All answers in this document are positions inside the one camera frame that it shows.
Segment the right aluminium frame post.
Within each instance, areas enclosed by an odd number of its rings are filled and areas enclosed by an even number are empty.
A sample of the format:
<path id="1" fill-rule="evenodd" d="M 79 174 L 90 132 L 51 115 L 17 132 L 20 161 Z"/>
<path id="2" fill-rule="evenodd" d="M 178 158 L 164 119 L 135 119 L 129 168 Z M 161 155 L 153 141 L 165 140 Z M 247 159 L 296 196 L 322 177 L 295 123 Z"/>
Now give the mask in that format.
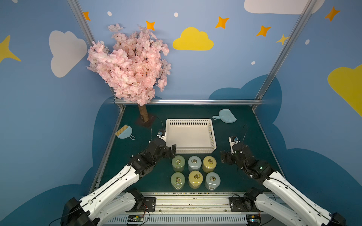
<path id="1" fill-rule="evenodd" d="M 273 67 L 271 68 L 270 72 L 268 73 L 265 81 L 263 82 L 260 90 L 258 91 L 258 93 L 255 97 L 255 103 L 252 105 L 253 112 L 257 109 L 257 107 L 259 105 L 261 105 L 263 103 L 263 97 L 265 96 L 267 90 L 269 89 L 270 85 L 272 84 L 277 73 L 281 69 L 281 66 L 283 65 L 288 54 L 292 50 L 295 42 L 299 38 L 304 27 L 308 23 L 310 17 L 312 16 L 313 13 L 317 12 L 322 7 L 323 4 L 324 4 L 324 1 L 317 1 L 317 0 L 306 2 L 305 7 L 301 11 L 301 14 L 300 14 L 296 24 L 294 25 L 291 33 L 289 34 L 289 38 L 286 39 L 286 43 L 283 45 L 281 52 L 279 53 Z"/>

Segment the blue hand brush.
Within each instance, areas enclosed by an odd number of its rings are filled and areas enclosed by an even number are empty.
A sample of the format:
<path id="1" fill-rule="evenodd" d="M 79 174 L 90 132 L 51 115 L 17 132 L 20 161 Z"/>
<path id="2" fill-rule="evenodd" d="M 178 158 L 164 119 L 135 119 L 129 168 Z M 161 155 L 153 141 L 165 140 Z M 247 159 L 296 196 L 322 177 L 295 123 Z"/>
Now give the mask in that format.
<path id="1" fill-rule="evenodd" d="M 136 137 L 132 135 L 132 132 L 133 129 L 131 126 L 124 125 L 115 133 L 115 136 L 119 139 L 130 138 L 131 140 L 135 140 Z"/>

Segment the aluminium frame post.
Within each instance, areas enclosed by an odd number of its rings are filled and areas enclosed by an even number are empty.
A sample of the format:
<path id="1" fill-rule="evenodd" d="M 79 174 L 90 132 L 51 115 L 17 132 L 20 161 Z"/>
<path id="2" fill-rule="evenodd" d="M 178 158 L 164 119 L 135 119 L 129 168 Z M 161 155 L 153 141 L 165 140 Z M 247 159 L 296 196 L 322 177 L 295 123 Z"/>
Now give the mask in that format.
<path id="1" fill-rule="evenodd" d="M 306 2 L 305 7 L 301 11 L 301 14 L 300 14 L 296 24 L 294 25 L 291 33 L 289 34 L 289 38 L 286 39 L 286 43 L 283 45 L 281 52 L 279 53 L 273 67 L 271 68 L 270 72 L 268 73 L 265 81 L 263 82 L 260 90 L 258 91 L 258 93 L 255 97 L 255 103 L 252 105 L 253 112 L 257 109 L 257 107 L 259 105 L 261 105 L 263 103 L 263 97 L 265 96 L 267 90 L 269 89 L 270 85 L 272 84 L 277 73 L 281 69 L 281 66 L 283 65 L 288 54 L 292 50 L 295 42 L 299 38 L 304 27 L 308 23 L 310 17 L 312 16 L 313 13 L 317 12 L 322 7 L 323 4 L 324 4 L 324 1 L 317 1 L 317 0 Z"/>
<path id="2" fill-rule="evenodd" d="M 68 4 L 70 5 L 70 8 L 79 23 L 79 26 L 85 36 L 86 42 L 89 46 L 95 42 L 94 36 L 92 34 L 92 31 L 89 27 L 88 21 L 85 18 L 84 12 L 82 10 L 82 7 L 78 0 L 67 0 Z"/>

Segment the left aluminium frame post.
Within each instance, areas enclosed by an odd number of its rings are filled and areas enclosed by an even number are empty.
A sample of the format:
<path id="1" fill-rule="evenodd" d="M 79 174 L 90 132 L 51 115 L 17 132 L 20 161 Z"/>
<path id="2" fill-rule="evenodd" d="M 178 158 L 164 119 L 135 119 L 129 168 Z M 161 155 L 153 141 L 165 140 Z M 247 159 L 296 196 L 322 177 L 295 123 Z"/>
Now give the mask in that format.
<path id="1" fill-rule="evenodd" d="M 68 4 L 70 5 L 70 8 L 79 23 L 79 26 L 85 36 L 86 42 L 89 46 L 95 42 L 94 36 L 92 34 L 92 31 L 89 27 L 88 21 L 85 18 L 84 12 L 82 10 L 82 7 L 78 0 L 67 0 Z"/>

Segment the white perforated plastic basket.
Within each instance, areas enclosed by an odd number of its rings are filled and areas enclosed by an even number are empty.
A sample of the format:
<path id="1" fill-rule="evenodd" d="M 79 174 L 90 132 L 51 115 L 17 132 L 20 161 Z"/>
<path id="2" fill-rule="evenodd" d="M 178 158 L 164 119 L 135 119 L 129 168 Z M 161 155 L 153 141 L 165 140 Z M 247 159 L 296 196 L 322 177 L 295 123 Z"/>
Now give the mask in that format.
<path id="1" fill-rule="evenodd" d="M 167 119 L 165 140 L 178 154 L 209 154 L 217 148 L 210 119 Z"/>

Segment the front aluminium mounting rail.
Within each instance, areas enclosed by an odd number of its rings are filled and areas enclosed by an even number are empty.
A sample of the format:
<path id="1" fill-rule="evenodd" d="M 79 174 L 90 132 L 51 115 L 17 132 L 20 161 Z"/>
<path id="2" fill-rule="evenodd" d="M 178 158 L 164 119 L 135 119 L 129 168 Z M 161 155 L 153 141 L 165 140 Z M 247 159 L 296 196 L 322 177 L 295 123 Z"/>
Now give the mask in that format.
<path id="1" fill-rule="evenodd" d="M 229 197 L 242 197 L 241 194 L 144 193 L 142 195 L 156 197 L 155 212 L 135 210 L 121 212 L 102 226 L 270 226 L 273 221 L 278 221 L 262 211 L 232 212 Z"/>

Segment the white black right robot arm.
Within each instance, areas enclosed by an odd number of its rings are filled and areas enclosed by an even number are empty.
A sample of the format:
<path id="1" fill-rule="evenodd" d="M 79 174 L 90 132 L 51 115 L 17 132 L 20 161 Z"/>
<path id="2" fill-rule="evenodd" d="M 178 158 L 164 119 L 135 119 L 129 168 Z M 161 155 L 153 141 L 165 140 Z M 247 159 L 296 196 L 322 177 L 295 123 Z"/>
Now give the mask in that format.
<path id="1" fill-rule="evenodd" d="M 250 178 L 282 199 L 285 205 L 269 198 L 264 192 L 252 188 L 243 195 L 250 208 L 271 215 L 287 226 L 345 226 L 346 219 L 339 213 L 330 213 L 311 201 L 291 185 L 267 161 L 257 160 L 250 148 L 237 137 L 230 137 L 231 150 L 221 152 L 223 163 L 235 164 Z"/>

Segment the dark green tea canister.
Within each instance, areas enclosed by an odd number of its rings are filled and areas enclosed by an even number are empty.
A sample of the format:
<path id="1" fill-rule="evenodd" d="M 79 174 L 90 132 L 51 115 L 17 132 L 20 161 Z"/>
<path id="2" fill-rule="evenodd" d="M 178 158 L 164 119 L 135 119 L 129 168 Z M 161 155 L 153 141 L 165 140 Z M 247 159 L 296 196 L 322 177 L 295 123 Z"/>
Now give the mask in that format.
<path id="1" fill-rule="evenodd" d="M 184 188 L 185 182 L 185 176 L 181 172 L 175 172 L 171 176 L 171 184 L 175 190 L 182 190 Z"/>

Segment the left side floor rail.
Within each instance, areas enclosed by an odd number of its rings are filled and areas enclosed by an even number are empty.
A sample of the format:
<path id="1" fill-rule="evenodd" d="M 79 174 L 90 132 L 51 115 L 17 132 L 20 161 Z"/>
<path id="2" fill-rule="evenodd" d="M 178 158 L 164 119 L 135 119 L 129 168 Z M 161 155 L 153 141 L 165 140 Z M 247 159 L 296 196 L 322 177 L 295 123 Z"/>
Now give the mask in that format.
<path id="1" fill-rule="evenodd" d="M 101 182 L 102 176 L 104 174 L 104 170 L 105 170 L 107 161 L 108 161 L 110 153 L 111 153 L 111 149 L 112 149 L 114 141 L 115 141 L 115 137 L 116 137 L 115 133 L 119 129 L 119 126 L 121 124 L 121 120 L 122 120 L 122 117 L 123 117 L 123 114 L 124 114 L 124 110 L 125 110 L 124 105 L 119 105 L 118 107 L 120 108 L 120 112 L 119 112 L 117 121 L 116 121 L 115 126 L 113 128 L 113 131 L 111 133 L 110 140 L 109 140 L 109 142 L 108 142 L 108 144 L 106 146 L 106 149 L 105 149 L 105 152 L 103 154 L 100 165 L 98 167 L 98 170 L 97 170 L 97 172 L 95 174 L 94 180 L 93 180 L 92 185 L 91 185 L 90 190 L 89 190 L 89 193 L 94 192 L 96 189 L 98 189 L 100 187 L 100 182 Z"/>

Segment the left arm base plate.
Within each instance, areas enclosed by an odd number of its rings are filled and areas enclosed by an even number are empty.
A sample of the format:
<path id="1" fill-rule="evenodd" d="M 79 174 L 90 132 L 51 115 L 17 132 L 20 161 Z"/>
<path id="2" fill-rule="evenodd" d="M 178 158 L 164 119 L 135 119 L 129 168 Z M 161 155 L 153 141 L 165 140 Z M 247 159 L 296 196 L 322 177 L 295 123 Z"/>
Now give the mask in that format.
<path id="1" fill-rule="evenodd" d="M 135 205 L 135 211 L 137 212 L 155 212 L 156 197 L 143 197 Z"/>

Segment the blue grey tea canister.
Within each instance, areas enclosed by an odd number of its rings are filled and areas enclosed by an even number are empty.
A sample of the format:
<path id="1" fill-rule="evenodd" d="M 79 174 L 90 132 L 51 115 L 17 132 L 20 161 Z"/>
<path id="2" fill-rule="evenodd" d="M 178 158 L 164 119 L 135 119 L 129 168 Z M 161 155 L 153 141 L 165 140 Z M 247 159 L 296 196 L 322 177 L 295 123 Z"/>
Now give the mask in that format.
<path id="1" fill-rule="evenodd" d="M 202 166 L 202 161 L 198 156 L 191 156 L 188 159 L 188 170 L 192 171 L 199 171 Z"/>
<path id="2" fill-rule="evenodd" d="M 210 172 L 205 177 L 205 187 L 209 191 L 216 190 L 221 183 L 220 176 L 215 172 Z"/>

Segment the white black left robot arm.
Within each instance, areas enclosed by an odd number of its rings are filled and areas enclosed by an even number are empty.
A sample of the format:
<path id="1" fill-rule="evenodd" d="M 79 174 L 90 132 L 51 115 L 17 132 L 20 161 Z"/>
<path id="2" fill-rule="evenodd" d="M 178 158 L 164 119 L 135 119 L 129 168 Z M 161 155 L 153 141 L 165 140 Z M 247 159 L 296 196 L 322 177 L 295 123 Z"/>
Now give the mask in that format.
<path id="1" fill-rule="evenodd" d="M 143 195 L 135 189 L 118 198 L 129 186 L 152 172 L 164 158 L 174 158 L 176 145 L 167 146 L 161 138 L 151 141 L 147 148 L 132 156 L 112 179 L 80 200 L 70 199 L 64 206 L 62 226 L 101 226 L 121 212 L 138 210 Z"/>

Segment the pink cherry blossom tree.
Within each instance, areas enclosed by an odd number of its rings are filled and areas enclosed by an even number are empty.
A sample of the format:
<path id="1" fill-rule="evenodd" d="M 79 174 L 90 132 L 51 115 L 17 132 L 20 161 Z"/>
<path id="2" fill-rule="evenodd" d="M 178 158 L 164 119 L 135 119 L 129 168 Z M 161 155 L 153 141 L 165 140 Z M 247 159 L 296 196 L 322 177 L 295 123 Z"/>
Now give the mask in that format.
<path id="1" fill-rule="evenodd" d="M 93 42 L 88 70 L 100 75 L 117 98 L 137 104 L 141 120 L 147 123 L 146 104 L 155 97 L 155 87 L 164 90 L 171 73 L 171 64 L 162 58 L 169 53 L 168 45 L 146 27 L 131 35 L 122 33 L 120 24 L 108 28 L 116 43 L 110 50 L 100 41 Z"/>

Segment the rear aluminium frame rail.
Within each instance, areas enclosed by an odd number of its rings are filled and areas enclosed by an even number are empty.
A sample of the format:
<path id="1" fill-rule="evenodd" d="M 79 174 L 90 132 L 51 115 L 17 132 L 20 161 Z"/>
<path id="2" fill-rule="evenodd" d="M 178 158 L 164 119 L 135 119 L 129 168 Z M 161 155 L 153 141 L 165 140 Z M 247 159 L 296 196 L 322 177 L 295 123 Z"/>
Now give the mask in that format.
<path id="1" fill-rule="evenodd" d="M 261 105 L 262 100 L 153 99 L 149 105 Z"/>

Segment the yellow green tea canister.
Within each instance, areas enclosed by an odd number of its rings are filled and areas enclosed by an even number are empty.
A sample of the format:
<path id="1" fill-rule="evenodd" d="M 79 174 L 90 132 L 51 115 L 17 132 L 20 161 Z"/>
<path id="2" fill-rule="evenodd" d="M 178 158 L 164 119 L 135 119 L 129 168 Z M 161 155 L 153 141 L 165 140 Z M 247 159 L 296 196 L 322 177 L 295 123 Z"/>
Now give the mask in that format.
<path id="1" fill-rule="evenodd" d="M 206 156 L 203 159 L 202 170 L 205 173 L 213 172 L 215 170 L 216 166 L 217 166 L 217 161 L 216 161 L 216 159 L 214 157 Z"/>

